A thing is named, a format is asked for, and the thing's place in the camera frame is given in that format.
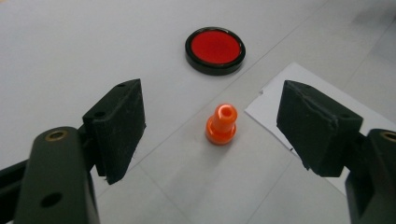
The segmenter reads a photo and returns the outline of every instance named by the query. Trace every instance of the orange cylindrical object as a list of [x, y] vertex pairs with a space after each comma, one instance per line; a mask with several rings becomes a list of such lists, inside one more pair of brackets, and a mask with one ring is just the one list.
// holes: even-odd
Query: orange cylindrical object
[[236, 133], [238, 112], [233, 105], [219, 105], [206, 123], [206, 137], [216, 145], [229, 143]]

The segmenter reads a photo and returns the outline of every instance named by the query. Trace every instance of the black rim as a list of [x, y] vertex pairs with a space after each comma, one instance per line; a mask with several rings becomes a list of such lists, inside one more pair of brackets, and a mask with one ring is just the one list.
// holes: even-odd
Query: black rim
[[[192, 40], [198, 34], [200, 34], [202, 32], [206, 32], [206, 31], [221, 31], [221, 32], [224, 32], [224, 33], [232, 36], [238, 42], [239, 47], [240, 47], [239, 55], [236, 57], [236, 59], [234, 59], [230, 63], [208, 63], [206, 61], [199, 59], [192, 52], [191, 43], [192, 43]], [[228, 74], [234, 72], [241, 66], [242, 61], [245, 58], [245, 54], [246, 54], [245, 45], [242, 42], [242, 40], [239, 38], [239, 36], [237, 36], [236, 34], [234, 34], [233, 32], [231, 32], [229, 30], [219, 28], [219, 27], [206, 27], [206, 28], [199, 29], [199, 30], [195, 31], [194, 33], [192, 33], [192, 35], [190, 35], [186, 41], [187, 61], [196, 70], [198, 70], [202, 73], [211, 75], [211, 76], [224, 76], [224, 75], [228, 75]]]

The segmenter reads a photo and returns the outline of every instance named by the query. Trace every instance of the red round disc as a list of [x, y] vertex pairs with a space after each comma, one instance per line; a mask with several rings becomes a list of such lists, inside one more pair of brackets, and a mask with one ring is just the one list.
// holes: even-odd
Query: red round disc
[[238, 41], [222, 31], [201, 32], [191, 41], [191, 50], [196, 57], [207, 63], [230, 63], [241, 52]]

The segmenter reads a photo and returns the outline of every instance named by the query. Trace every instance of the orange plastic part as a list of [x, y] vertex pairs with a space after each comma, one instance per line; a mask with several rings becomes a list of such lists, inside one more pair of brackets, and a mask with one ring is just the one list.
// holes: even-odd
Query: orange plastic part
[[229, 143], [236, 133], [238, 112], [233, 105], [219, 105], [206, 123], [206, 137], [216, 145]]

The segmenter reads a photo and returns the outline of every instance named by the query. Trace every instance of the white paper sheet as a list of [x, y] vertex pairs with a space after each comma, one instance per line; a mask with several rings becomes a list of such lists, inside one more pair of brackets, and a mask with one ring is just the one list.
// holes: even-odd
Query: white paper sheet
[[[253, 119], [273, 133], [288, 149], [292, 149], [291, 144], [283, 133], [276, 127], [277, 110], [279, 108], [280, 97], [282, 95], [283, 83], [285, 80], [293, 80], [310, 85], [362, 116], [364, 121], [361, 126], [361, 133], [364, 135], [374, 128], [396, 131], [396, 124], [392, 123], [390, 120], [385, 119], [372, 109], [359, 103], [346, 93], [338, 90], [330, 83], [315, 76], [299, 64], [291, 63], [262, 88], [260, 92], [261, 95], [257, 97], [245, 110]], [[344, 169], [344, 172], [340, 177], [328, 177], [327, 179], [342, 193], [346, 194], [345, 180], [348, 173], [349, 171]]]

